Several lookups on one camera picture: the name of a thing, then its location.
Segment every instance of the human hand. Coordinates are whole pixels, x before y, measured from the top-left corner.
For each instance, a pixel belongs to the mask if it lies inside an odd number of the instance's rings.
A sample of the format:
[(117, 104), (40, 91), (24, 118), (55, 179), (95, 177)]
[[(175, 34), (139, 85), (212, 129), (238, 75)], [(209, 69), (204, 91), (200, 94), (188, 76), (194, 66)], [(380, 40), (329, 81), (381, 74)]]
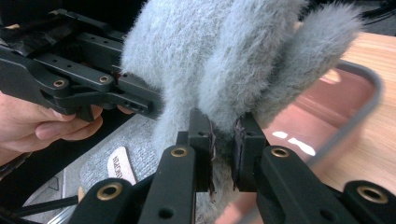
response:
[(93, 105), (94, 121), (89, 123), (0, 92), (0, 165), (61, 138), (75, 141), (93, 135), (102, 126), (102, 110)]

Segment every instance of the gray fuzzy fabric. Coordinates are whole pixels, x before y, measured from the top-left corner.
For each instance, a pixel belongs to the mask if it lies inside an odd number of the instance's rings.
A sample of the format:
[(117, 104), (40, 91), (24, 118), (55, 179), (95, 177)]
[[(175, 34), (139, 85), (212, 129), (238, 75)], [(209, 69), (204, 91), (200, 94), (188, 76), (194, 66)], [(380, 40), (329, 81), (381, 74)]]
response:
[(225, 145), (235, 120), (253, 111), (268, 124), (336, 64), (361, 27), (359, 11), (329, 5), (295, 34), (304, 5), (305, 0), (149, 0), (125, 40), (121, 68), (162, 90), (163, 113), (158, 121), (136, 116), (124, 125), (123, 136), (109, 140), (84, 166), (84, 187), (106, 177), (111, 146), (120, 139), (132, 146), (127, 148), (137, 178), (152, 173), (158, 161), (149, 155), (160, 158), (177, 132), (188, 130), (190, 110), (198, 107), (219, 130), (215, 202), (208, 193), (197, 194), (197, 223), (213, 223), (237, 195)]

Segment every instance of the table surface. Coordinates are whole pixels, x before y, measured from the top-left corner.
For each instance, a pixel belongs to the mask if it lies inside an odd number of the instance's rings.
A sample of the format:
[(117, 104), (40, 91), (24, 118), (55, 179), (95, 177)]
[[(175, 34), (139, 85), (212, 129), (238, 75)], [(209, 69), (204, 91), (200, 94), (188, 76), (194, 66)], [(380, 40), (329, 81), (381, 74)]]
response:
[(365, 121), (358, 144), (319, 178), (339, 190), (348, 181), (368, 180), (396, 194), (396, 37), (362, 33), (343, 60), (377, 72), (383, 97)]

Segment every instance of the black metal frame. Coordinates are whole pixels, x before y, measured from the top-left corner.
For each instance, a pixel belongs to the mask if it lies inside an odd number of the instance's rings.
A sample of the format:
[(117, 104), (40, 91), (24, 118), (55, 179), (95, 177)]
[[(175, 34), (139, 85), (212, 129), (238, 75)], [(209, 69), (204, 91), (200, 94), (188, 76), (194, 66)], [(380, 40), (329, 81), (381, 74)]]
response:
[[(159, 92), (138, 77), (119, 74), (123, 33), (64, 10), (53, 17), (68, 29), (56, 43), (28, 51), (0, 48), (3, 93), (64, 114), (77, 113), (85, 120), (92, 120), (90, 105), (105, 109), (123, 105), (153, 119), (159, 115)], [(34, 31), (35, 25), (27, 30)], [(74, 56), (64, 54), (64, 49)], [(369, 182), (351, 182), (343, 193), (326, 188), (293, 151), (268, 146), (251, 115), (238, 120), (234, 136), (230, 142), (234, 187), (257, 192), (265, 223), (396, 222), (396, 201), (390, 192)], [(179, 133), (177, 144), (165, 150), (154, 176), (135, 186), (122, 179), (98, 183), (79, 204), (71, 223), (192, 223), (195, 192), (214, 190), (215, 143), (210, 121), (191, 111), (189, 131)]]

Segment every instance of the white label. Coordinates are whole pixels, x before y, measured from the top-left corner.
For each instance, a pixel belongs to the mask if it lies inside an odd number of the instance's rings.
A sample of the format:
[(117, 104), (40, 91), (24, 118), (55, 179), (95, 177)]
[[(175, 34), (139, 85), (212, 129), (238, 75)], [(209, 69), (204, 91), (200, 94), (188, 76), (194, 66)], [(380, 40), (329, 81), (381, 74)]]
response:
[(122, 178), (132, 185), (136, 184), (125, 147), (118, 147), (111, 153), (107, 161), (107, 170), (109, 177)]

